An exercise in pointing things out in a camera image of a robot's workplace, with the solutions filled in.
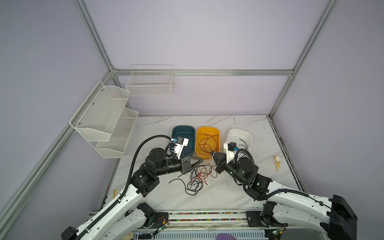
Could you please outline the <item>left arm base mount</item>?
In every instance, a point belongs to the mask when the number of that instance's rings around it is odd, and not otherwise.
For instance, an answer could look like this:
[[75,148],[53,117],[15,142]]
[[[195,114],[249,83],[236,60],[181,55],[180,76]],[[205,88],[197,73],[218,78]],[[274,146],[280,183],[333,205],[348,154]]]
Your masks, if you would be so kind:
[[156,212],[149,204],[140,203],[137,208],[131,212],[129,223],[136,229],[139,228],[160,228],[169,221],[169,213]]

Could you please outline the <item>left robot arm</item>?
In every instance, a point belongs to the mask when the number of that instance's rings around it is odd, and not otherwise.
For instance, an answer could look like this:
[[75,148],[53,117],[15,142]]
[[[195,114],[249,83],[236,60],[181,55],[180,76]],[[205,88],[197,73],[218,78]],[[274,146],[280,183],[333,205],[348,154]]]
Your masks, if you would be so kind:
[[183,155],[188,145],[186,138],[170,138],[165,149],[154,148],[137,171],[131,166],[125,187],[96,215],[79,227],[68,227],[61,234],[63,240],[120,240],[129,233],[151,227],[155,210],[145,197],[160,183],[159,176],[194,170],[203,159]]

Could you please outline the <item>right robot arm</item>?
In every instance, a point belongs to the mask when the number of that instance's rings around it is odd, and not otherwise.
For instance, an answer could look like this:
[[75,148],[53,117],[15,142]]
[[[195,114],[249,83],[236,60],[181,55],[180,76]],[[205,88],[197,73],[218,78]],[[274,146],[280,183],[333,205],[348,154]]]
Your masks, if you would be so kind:
[[313,229],[331,240],[357,239],[358,217],[341,196],[311,195],[288,188],[258,173],[252,155],[245,149],[227,154],[211,152],[218,174],[228,173],[253,201],[264,202],[260,224],[264,227],[289,224]]

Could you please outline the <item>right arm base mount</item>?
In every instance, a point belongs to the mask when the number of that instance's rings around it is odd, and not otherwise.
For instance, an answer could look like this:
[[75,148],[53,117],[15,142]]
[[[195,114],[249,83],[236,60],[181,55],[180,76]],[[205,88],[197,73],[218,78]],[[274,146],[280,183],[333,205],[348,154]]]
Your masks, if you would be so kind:
[[248,226],[253,227],[287,227],[287,223],[278,222],[274,217],[275,202],[267,201],[263,204],[261,211],[247,211],[246,219]]

